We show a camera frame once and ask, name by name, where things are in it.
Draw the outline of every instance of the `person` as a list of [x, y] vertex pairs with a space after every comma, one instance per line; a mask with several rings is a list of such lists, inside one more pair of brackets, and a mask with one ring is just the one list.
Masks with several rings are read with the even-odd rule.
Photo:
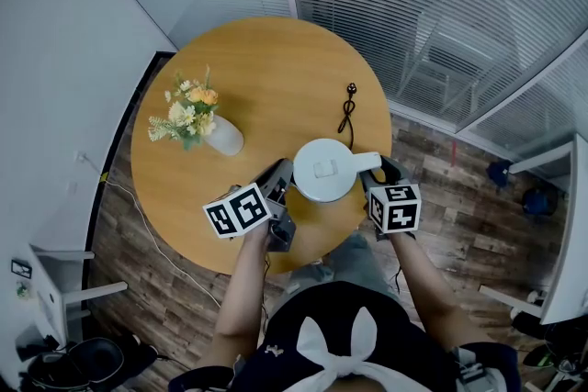
[[366, 240], [292, 273], [257, 348], [267, 225], [248, 233], [197, 368], [169, 392], [518, 391], [516, 351], [477, 327], [409, 233], [390, 235], [424, 331], [409, 321]]

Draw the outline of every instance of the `wooden floor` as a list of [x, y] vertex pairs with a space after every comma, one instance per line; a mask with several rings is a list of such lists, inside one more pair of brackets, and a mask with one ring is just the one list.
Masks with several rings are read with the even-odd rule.
[[[132, 122], [133, 118], [109, 176], [111, 183], [130, 191]], [[488, 164], [497, 160], [495, 157], [456, 141], [454, 159], [454, 141], [448, 136], [398, 117], [393, 117], [392, 128], [392, 157], [409, 169], [423, 197], [417, 240], [455, 288], [473, 320], [495, 340], [516, 348], [522, 361], [526, 352], [540, 342], [512, 329], [508, 308], [480, 295], [478, 287], [485, 284], [526, 296], [531, 289], [547, 286], [560, 249], [564, 204], [550, 219], [528, 218], [520, 200], [525, 190], [536, 184], [532, 176], [511, 176], [509, 186], [497, 191], [485, 173]], [[194, 265], [170, 249], [151, 226], [150, 229], [167, 256], [222, 300], [229, 276]], [[391, 244], [375, 241], [368, 220], [360, 229], [390, 280], [398, 269]], [[120, 280], [129, 283], [128, 290], [91, 303], [100, 326], [110, 332], [132, 330], [162, 354], [194, 366], [210, 342], [217, 307], [156, 251], [132, 198], [120, 188], [105, 188], [92, 250], [96, 258], [90, 263], [90, 286]], [[286, 275], [268, 277], [265, 298], [269, 309], [286, 281]], [[399, 283], [401, 301], [418, 323], [402, 276]], [[128, 387], [138, 391], [166, 390], [168, 381], [182, 372], [178, 364], [156, 363]], [[538, 383], [546, 375], [545, 371], [524, 366], [521, 373], [524, 380], [533, 378]]]

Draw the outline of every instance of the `blue object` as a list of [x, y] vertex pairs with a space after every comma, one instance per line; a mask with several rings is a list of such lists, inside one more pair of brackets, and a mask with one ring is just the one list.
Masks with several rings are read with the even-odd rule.
[[486, 173], [499, 188], [504, 188], [508, 184], [508, 169], [511, 163], [508, 161], [492, 162], [488, 165]]

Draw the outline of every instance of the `hand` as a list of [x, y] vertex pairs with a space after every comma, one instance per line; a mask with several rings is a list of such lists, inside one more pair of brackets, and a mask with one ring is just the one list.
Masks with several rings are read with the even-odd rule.
[[245, 234], [245, 242], [252, 243], [267, 249], [269, 243], [269, 237], [267, 237], [269, 231], [269, 221], [260, 224], [256, 228], [250, 230]]

